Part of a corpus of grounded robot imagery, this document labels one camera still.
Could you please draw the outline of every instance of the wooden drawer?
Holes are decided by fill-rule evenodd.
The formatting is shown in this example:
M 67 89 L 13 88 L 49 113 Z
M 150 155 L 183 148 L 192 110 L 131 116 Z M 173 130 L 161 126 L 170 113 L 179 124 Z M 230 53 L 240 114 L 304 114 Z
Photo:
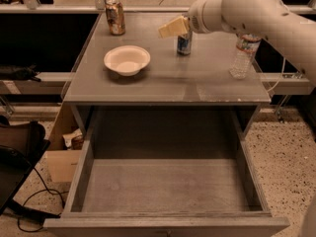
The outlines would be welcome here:
M 272 236 L 230 107 L 97 108 L 57 236 Z

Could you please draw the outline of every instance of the white bowl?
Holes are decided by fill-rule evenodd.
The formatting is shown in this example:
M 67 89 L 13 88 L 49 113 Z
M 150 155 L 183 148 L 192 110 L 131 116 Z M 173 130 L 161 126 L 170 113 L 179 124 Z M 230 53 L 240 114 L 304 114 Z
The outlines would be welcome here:
M 105 65 L 123 76 L 137 74 L 150 62 L 150 54 L 144 48 L 135 45 L 124 45 L 107 52 Z

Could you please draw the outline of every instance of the gray tabletop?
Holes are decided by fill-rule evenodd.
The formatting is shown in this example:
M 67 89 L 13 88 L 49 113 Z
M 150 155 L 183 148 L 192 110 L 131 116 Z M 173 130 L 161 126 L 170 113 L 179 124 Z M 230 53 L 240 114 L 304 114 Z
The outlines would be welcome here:
M 126 12 L 126 33 L 111 36 L 105 14 L 92 35 L 64 102 L 75 105 L 267 103 L 257 73 L 236 80 L 228 70 L 236 37 L 227 33 L 193 36 L 192 53 L 177 54 L 177 38 L 158 38 L 158 28 L 180 13 Z M 151 55 L 137 75 L 123 77 L 104 65 L 104 56 L 122 45 L 138 45 Z

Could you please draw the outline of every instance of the clear plastic bottle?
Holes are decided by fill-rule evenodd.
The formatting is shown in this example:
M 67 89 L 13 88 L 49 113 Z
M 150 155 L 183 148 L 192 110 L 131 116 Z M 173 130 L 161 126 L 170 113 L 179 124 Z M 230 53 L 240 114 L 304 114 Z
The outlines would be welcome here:
M 244 79 L 255 59 L 261 38 L 254 35 L 239 35 L 234 61 L 229 70 L 232 77 Z

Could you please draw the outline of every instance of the cardboard box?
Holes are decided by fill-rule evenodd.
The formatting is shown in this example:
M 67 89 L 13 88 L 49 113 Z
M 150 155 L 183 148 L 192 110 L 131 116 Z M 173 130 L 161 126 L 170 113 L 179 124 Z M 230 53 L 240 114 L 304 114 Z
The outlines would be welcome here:
M 48 138 L 50 145 L 46 151 L 48 172 L 53 182 L 72 181 L 81 150 L 64 150 L 62 135 L 71 133 L 77 128 L 71 108 L 62 105 Z

